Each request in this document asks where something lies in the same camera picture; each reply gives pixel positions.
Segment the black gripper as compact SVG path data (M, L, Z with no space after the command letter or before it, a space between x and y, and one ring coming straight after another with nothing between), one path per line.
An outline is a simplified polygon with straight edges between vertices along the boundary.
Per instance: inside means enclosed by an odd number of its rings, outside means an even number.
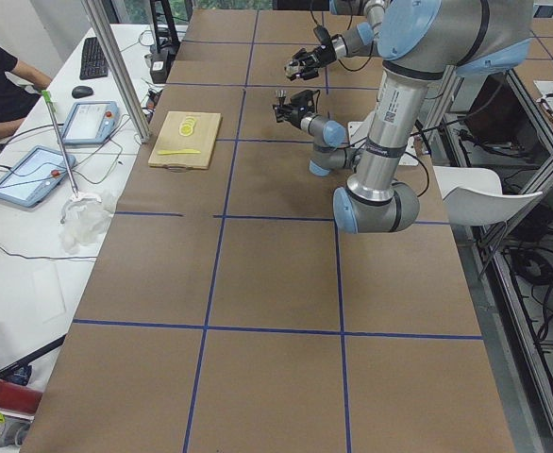
M294 101L284 105L273 105L276 121L287 122L293 126L300 126L302 118L310 112L310 106L298 106Z
M311 80L319 76L319 69L327 67L337 60L333 42L328 45L318 45L311 51L299 49L291 58L289 65L299 67L299 78Z

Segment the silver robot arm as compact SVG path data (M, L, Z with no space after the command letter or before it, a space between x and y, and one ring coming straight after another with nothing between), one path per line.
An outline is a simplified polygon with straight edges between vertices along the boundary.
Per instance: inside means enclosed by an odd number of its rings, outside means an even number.
M313 19L316 47L301 48L285 64L285 76L290 80L309 80L331 63L352 57L378 55L377 41L382 21L390 1L330 1L329 11L348 17L348 27L332 34Z
M365 22L339 35L315 28L319 46L299 50L285 67L290 80L315 78L319 69L354 55L382 59L384 77L370 115L364 147L342 148L344 127L315 111L313 93L283 93L273 106L276 120L314 139L310 163L316 175L353 169L333 194L337 227L347 233L401 231L420 204L414 190L394 179L428 86L447 67L458 76L489 75L519 65L528 55L530 1L333 1L334 14L362 15Z

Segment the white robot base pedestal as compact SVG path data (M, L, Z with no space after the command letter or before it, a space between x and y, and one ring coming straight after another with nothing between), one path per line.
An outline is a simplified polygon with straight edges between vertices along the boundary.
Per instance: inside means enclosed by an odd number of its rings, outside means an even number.
M369 121L357 121L349 122L347 124L348 139L350 144L356 149L362 149L366 142L366 137L370 129ZM415 139L413 137L408 138L405 154L399 161L400 165L416 166L418 160L416 159L417 153L415 149Z

